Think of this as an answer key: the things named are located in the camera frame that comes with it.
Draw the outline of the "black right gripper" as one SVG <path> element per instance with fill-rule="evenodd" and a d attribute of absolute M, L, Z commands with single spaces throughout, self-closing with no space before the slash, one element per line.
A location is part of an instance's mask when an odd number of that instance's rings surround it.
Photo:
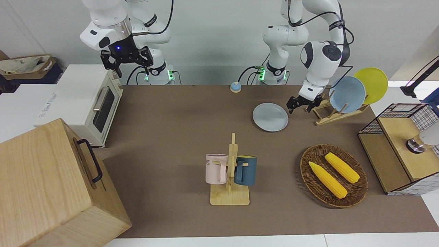
<path fill-rule="evenodd" d="M 144 67 L 146 75 L 149 76 L 150 66 L 154 63 L 154 58 L 149 47 L 138 48 L 133 39 L 133 35 L 120 41 L 110 44 L 109 50 L 101 50 L 100 58 L 105 69 L 114 69 L 119 78 L 122 78 L 120 65 L 125 63 L 136 63 Z"/>

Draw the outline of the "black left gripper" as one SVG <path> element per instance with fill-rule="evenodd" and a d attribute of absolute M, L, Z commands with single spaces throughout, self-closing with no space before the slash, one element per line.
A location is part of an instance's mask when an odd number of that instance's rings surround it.
<path fill-rule="evenodd" d="M 317 97 L 313 101 L 308 100 L 308 99 L 301 97 L 301 96 L 298 96 L 298 97 L 292 96 L 292 97 L 290 97 L 290 99 L 287 102 L 287 108 L 288 108 L 289 114 L 291 115 L 295 108 L 299 108 L 300 106 L 307 105 L 307 107 L 305 108 L 305 111 L 307 113 L 310 113 L 314 107 L 320 106 L 321 102 L 322 102 L 322 95 L 321 94 L 317 95 Z"/>

